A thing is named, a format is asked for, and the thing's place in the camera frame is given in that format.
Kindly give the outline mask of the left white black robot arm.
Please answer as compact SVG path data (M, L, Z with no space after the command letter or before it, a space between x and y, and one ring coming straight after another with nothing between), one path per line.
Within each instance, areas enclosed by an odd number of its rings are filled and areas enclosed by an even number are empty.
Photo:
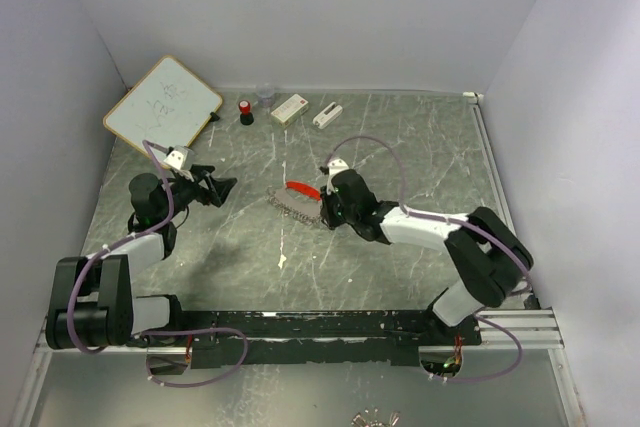
M127 235L97 253L58 261L49 301L45 338L54 350L86 349L93 353L122 346L133 335L150 330L162 345L181 342L187 322L177 314L171 295L136 298L131 274L168 258L175 248L173 218L193 202L221 207L237 184L216 179L214 168L194 165L186 177L161 180L152 173L128 185L133 213Z

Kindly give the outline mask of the red carabiner keyring with keys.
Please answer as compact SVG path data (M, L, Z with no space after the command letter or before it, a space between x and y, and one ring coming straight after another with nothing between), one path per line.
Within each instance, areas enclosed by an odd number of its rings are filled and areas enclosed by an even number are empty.
M267 189L267 200L294 220L315 224L321 220L321 194L302 182L288 180Z

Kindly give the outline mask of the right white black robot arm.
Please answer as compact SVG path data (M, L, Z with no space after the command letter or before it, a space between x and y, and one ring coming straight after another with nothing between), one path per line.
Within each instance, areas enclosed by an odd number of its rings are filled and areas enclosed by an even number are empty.
M340 160L323 167L321 220L331 230L347 225L362 239L406 244L449 255L459 279L431 304L426 337L443 345L459 324L486 308L497 308L528 279L533 257L509 227L487 208L469 214L411 210L376 198L364 178Z

